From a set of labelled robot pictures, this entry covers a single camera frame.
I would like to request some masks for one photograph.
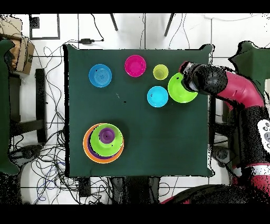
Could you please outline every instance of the power adapter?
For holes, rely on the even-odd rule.
[[[88,39],[88,38],[86,38],[86,39],[81,39],[81,40],[79,41],[79,43],[82,43],[82,44],[91,44],[91,43],[93,43],[93,42],[95,42],[95,40],[91,40],[91,39]]]

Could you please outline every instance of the lime green bowl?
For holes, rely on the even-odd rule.
[[[186,90],[181,80],[183,79],[183,75],[179,72],[176,73],[173,77],[171,77],[168,83],[168,92],[170,97],[180,103],[191,102],[198,95],[197,92],[189,92]]]
[[[105,144],[99,139],[99,133],[104,128],[111,128],[114,131],[114,140],[109,144]],[[100,156],[112,156],[116,154],[121,148],[123,144],[123,135],[114,125],[102,124],[93,130],[90,138],[90,144],[91,148]]]
[[[157,80],[163,80],[167,78],[169,70],[164,64],[158,64],[154,67],[153,74]]]

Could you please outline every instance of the green cup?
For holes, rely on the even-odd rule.
[[[176,73],[173,77],[171,77],[168,83],[168,92],[170,97],[180,103],[191,102],[198,95],[197,92],[189,92],[184,88],[181,83],[183,79],[183,75],[181,73]]]

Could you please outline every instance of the orange bowl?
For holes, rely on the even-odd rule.
[[[84,152],[86,153],[86,155],[89,157],[89,159],[91,159],[92,161],[96,162],[96,163],[102,163],[102,164],[105,164],[105,163],[111,163],[113,162],[114,160],[118,159],[118,157],[121,155],[121,153],[123,152],[123,149],[124,149],[124,138],[123,138],[123,144],[122,146],[120,147],[119,151],[111,158],[106,158],[106,159],[100,159],[100,158],[96,158],[95,156],[93,156],[89,150],[88,150],[88,138],[89,138],[89,135],[91,134],[91,132],[99,125],[102,125],[104,123],[99,123],[99,124],[96,124],[96,125],[93,125],[92,127],[90,127],[88,129],[88,131],[85,133],[84,135],[84,138],[83,138],[83,149],[84,149]]]

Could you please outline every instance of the green bowl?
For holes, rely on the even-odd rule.
[[[170,97],[180,103],[191,102],[198,95],[197,92],[189,92],[186,90],[181,80],[183,79],[183,75],[179,72],[176,73],[173,77],[171,77],[168,83],[168,92]]]
[[[105,144],[99,140],[100,131],[107,127],[114,131],[114,140],[109,144]],[[91,148],[100,156],[112,156],[119,151],[121,145],[123,144],[123,135],[114,125],[102,124],[93,130],[90,138],[90,144]]]

